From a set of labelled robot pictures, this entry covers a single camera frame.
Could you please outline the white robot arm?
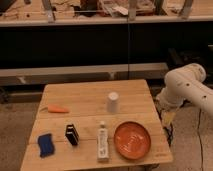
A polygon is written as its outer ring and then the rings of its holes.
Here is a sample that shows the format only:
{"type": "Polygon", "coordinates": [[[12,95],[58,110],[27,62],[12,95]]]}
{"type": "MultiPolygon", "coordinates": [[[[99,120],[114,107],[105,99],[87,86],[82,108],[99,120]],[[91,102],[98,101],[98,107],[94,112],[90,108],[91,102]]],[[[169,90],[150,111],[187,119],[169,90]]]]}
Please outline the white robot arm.
{"type": "Polygon", "coordinates": [[[213,89],[203,84],[206,71],[203,66],[191,63],[170,70],[164,77],[165,87],[156,96],[162,126],[171,124],[175,110],[188,100],[213,118],[213,89]]]}

